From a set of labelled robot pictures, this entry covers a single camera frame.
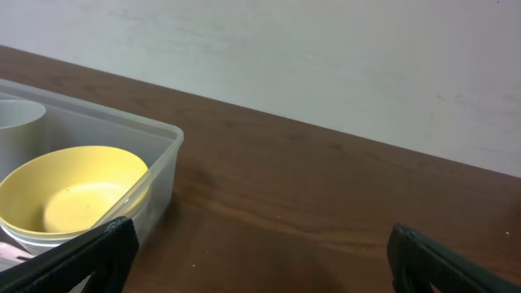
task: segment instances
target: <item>wood grain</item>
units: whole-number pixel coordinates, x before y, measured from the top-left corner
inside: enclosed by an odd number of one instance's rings
[[[391,292],[397,221],[521,283],[521,179],[6,47],[0,78],[185,132],[126,292]]]

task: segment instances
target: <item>cup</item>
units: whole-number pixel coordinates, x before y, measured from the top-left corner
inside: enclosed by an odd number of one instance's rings
[[[26,100],[0,101],[0,181],[47,153],[46,108]]]

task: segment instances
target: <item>wall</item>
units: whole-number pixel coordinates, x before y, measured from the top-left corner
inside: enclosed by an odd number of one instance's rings
[[[4,0],[0,43],[521,177],[518,0]]]

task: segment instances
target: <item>plastic container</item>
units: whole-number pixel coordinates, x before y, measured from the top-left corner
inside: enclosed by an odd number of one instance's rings
[[[147,204],[131,216],[139,242],[143,244],[170,203],[183,132],[176,126],[145,117],[0,80],[0,100],[3,99],[27,99],[46,107],[46,136],[50,151],[88,145],[119,147],[139,156],[147,164],[148,171],[97,223],[119,216],[148,190]],[[36,254],[69,240],[35,239],[17,234],[4,225],[2,228],[24,247],[36,245],[37,249],[30,249]]]

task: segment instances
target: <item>stacked bowls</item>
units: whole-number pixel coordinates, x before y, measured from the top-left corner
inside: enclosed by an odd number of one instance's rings
[[[0,183],[0,226],[33,254],[90,229],[147,172],[136,155],[110,146],[77,146],[37,157]],[[149,196],[123,215],[139,227]]]

